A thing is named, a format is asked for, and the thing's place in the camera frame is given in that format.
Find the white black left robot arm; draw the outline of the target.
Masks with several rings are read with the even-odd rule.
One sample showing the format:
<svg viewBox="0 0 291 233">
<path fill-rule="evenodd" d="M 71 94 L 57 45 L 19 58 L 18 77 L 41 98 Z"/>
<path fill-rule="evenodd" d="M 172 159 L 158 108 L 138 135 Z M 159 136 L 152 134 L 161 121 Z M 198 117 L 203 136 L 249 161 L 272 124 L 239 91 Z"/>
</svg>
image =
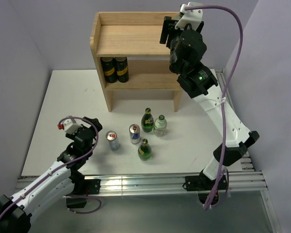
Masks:
<svg viewBox="0 0 291 233">
<path fill-rule="evenodd" d="M 72 142 L 58 156 L 52 166 L 31 184 L 12 196 L 0 197 L 0 233 L 27 233 L 33 217 L 41 214 L 58 199 L 85 188 L 79 169 L 85 165 L 98 143 L 103 129 L 97 118 L 67 116 L 57 125 Z"/>
</svg>

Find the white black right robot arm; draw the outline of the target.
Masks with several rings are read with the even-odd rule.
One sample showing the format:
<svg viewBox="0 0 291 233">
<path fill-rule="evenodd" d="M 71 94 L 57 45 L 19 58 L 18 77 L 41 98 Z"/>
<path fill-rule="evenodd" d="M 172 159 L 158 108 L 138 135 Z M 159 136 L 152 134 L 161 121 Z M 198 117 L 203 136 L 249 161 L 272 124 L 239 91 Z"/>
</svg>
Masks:
<svg viewBox="0 0 291 233">
<path fill-rule="evenodd" d="M 201 186 L 211 189 L 224 169 L 256 143 L 259 133 L 242 124 L 226 102 L 215 75 L 201 63 L 207 49 L 201 35 L 204 23 L 186 23 L 181 29 L 177 23 L 178 20 L 165 16 L 162 26 L 160 43 L 170 49 L 169 69 L 178 75 L 180 87 L 201 106 L 224 138 L 200 174 Z"/>
</svg>

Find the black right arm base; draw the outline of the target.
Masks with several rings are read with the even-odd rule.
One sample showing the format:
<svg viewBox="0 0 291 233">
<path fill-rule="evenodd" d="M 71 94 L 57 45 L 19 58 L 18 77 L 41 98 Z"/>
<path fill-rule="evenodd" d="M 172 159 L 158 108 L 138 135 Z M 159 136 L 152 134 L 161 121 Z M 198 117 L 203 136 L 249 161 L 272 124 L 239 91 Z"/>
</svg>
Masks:
<svg viewBox="0 0 291 233">
<path fill-rule="evenodd" d="M 182 185 L 182 188 L 188 192 L 191 191 L 211 191 L 212 187 L 215 185 L 215 180 L 211 181 L 208 177 L 203 174 L 199 174 L 196 176 L 186 176 L 185 183 Z M 212 205 L 215 205 L 219 202 L 219 190 L 225 190 L 226 193 L 229 188 L 229 177 L 223 175 L 219 181 L 218 188 L 216 194 L 213 198 Z"/>
</svg>

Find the clear glass bottle green cap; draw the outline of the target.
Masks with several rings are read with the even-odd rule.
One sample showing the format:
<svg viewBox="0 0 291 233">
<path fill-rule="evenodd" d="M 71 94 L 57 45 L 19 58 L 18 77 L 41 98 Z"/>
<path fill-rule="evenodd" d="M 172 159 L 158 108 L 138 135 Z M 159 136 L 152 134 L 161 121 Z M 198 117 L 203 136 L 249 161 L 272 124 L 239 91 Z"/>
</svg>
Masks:
<svg viewBox="0 0 291 233">
<path fill-rule="evenodd" d="M 159 117 L 154 122 L 154 134 L 156 136 L 164 136 L 167 128 L 167 121 L 164 115 Z"/>
</svg>

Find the blue silver can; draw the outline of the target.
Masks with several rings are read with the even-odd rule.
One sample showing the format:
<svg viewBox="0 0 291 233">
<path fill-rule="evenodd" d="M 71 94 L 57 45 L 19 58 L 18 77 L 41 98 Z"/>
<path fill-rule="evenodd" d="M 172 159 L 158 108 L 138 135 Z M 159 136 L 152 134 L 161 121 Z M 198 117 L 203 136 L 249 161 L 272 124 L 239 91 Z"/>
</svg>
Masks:
<svg viewBox="0 0 291 233">
<path fill-rule="evenodd" d="M 138 144 L 140 142 L 140 127 L 137 124 L 132 124 L 129 127 L 130 142 Z"/>
<path fill-rule="evenodd" d="M 111 147 L 111 150 L 118 150 L 120 148 L 120 143 L 115 131 L 108 131 L 106 133 L 106 139 Z"/>
</svg>

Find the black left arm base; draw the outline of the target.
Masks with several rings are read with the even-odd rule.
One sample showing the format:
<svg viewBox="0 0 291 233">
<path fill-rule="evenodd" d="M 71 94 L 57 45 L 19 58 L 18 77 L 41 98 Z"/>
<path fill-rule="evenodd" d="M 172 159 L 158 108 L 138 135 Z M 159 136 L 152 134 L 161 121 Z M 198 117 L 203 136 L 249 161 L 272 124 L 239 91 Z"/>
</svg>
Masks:
<svg viewBox="0 0 291 233">
<path fill-rule="evenodd" d="M 102 202 L 101 200 L 93 197 L 93 195 L 99 194 L 100 183 L 100 179 L 85 179 L 80 183 L 77 183 L 72 193 L 68 194 L 66 197 L 66 207 L 68 210 L 78 214 L 88 214 L 99 210 L 102 206 Z M 98 207 L 88 212 L 76 211 L 76 209 L 83 209 L 86 206 L 88 200 L 97 201 Z"/>
</svg>

